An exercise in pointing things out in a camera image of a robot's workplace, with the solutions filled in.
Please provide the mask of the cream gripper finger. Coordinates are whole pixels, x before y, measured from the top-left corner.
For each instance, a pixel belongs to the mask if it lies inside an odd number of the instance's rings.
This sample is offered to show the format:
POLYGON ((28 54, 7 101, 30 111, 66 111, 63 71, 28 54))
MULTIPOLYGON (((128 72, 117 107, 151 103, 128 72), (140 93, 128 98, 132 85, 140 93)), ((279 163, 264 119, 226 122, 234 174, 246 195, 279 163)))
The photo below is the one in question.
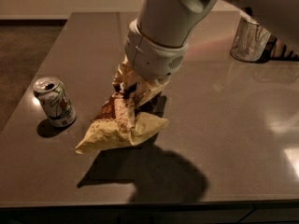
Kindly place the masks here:
POLYGON ((136 83, 134 94, 135 107, 140 107, 154 98, 169 83, 170 78, 154 79, 152 81, 141 79, 136 83))
POLYGON ((127 57, 119 64, 117 72, 112 81, 115 91, 127 91, 133 87, 140 79, 140 75, 135 72, 127 57))

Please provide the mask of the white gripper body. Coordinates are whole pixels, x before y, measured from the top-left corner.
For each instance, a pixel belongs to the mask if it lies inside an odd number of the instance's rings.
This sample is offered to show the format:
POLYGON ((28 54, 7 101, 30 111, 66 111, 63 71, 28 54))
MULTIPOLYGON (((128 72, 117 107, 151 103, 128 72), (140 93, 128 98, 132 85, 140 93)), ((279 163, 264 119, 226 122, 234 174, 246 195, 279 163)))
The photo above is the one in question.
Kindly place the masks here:
POLYGON ((183 61, 188 45, 168 48, 158 45, 141 34, 137 20, 129 25, 124 42, 126 57, 134 70, 144 79, 165 78, 176 73, 183 61))

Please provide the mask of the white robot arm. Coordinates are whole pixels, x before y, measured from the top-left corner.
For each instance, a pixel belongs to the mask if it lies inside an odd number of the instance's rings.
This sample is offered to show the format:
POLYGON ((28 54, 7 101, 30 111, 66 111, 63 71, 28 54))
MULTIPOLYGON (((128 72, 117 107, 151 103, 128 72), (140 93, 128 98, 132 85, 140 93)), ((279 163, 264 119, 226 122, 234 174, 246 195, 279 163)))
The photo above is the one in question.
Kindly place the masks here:
MULTIPOLYGON (((113 80, 116 92, 141 106, 162 91, 179 70, 194 26, 216 1, 144 0, 125 38, 125 59, 113 80)), ((299 0, 222 1, 247 13, 291 50, 299 50, 299 0)))

